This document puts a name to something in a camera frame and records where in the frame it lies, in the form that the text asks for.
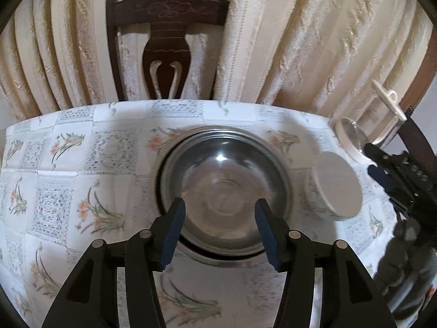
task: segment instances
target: chair backrest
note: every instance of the chair backrest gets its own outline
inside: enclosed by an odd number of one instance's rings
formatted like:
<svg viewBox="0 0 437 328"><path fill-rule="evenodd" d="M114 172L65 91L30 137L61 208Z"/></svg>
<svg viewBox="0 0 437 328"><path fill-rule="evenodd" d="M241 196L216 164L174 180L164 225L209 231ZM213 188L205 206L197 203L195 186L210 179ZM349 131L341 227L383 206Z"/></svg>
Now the chair backrest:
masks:
<svg viewBox="0 0 437 328"><path fill-rule="evenodd" d="M157 99L151 67L161 98L169 98L178 63L181 77L174 95L180 98L190 67L191 55L185 33L190 23L224 26L228 13L226 0L106 0L106 29L115 89L125 101L120 77L118 26L150 23L150 39L143 52L143 72L151 99Z"/></svg>
<svg viewBox="0 0 437 328"><path fill-rule="evenodd" d="M410 156L421 163L428 171L437 171L437 157L417 124L412 120L414 110L409 107L405 112L407 120L398 130L399 137L405 144Z"/></svg>

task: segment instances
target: stainless steel bowl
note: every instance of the stainless steel bowl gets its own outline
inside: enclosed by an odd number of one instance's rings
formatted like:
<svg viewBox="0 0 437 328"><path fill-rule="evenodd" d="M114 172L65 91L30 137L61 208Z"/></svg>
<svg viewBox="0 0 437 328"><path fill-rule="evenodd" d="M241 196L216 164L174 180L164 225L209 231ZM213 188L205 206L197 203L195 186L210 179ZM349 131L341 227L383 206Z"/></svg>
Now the stainless steel bowl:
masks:
<svg viewBox="0 0 437 328"><path fill-rule="evenodd" d="M182 197L182 236L200 252L228 259L263 251L254 218L257 199L284 217L291 185L281 159L262 139L236 128L201 127L167 153L157 182L163 208Z"/></svg>

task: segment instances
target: curtain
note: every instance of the curtain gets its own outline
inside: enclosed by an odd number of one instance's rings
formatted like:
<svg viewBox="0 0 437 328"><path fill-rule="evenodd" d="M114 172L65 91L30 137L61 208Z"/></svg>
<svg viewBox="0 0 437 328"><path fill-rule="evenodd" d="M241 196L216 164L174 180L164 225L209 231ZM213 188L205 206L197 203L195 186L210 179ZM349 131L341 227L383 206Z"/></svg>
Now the curtain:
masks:
<svg viewBox="0 0 437 328"><path fill-rule="evenodd" d="M263 103L348 116L377 135L390 115L372 78L399 100L425 55L431 21L416 0L229 0L225 27L194 24L183 98ZM149 26L120 28L128 100L147 99ZM105 0L23 0L0 37L0 101L19 121L117 101Z"/></svg>

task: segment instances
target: black glove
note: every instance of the black glove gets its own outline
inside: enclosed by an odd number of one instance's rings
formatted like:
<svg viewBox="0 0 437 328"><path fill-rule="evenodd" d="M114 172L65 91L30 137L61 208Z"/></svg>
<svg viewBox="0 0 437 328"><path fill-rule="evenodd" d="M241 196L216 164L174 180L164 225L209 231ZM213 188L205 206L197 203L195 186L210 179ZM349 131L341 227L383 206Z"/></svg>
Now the black glove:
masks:
<svg viewBox="0 0 437 328"><path fill-rule="evenodd" d="M374 281L396 320L414 315L425 300L437 273L434 248L415 247L420 225L414 219L396 224Z"/></svg>

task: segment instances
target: white floral tablecloth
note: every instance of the white floral tablecloth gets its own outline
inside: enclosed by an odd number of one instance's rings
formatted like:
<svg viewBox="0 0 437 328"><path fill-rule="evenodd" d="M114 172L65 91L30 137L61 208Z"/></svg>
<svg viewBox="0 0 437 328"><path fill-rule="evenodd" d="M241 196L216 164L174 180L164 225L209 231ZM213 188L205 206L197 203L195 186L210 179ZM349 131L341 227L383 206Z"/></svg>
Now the white floral tablecloth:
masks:
<svg viewBox="0 0 437 328"><path fill-rule="evenodd" d="M203 125L229 125L269 141L287 159L294 191L288 219L313 240L346 240L372 273L391 238L395 214L366 167L348 158L327 119L276 107L193 100L118 102L56 112L7 129L0 175L0 282L30 327L40 327L62 283L95 238L126 240L154 220L149 173L172 137ZM334 151L357 172L360 214L318 218L303 195L312 159ZM245 268L217 268L176 250L156 275L168 327L273 326L285 274L264 258ZM320 314L321 273L313 323ZM123 271L119 317L128 326Z"/></svg>

